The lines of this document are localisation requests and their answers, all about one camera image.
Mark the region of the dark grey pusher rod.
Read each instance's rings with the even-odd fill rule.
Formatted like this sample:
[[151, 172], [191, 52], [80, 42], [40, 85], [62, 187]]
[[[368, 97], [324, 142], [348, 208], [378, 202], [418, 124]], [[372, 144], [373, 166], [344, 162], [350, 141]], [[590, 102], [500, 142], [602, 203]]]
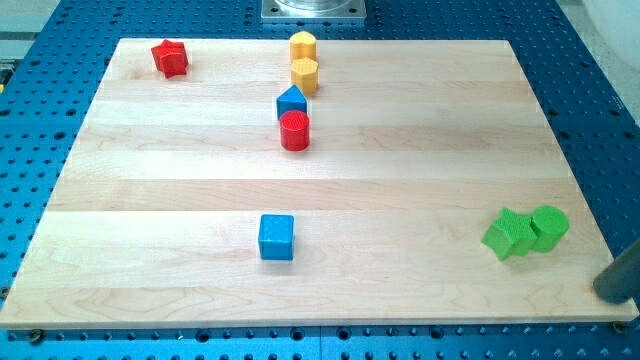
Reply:
[[613, 304], [639, 295], [639, 241], [627, 247], [593, 281], [596, 294]]

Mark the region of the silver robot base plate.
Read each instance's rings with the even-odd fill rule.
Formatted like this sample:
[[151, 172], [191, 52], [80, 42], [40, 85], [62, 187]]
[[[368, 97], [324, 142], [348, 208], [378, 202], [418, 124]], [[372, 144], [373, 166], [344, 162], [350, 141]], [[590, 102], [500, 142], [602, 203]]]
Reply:
[[364, 19], [364, 0], [262, 0], [261, 18], [289, 19]]

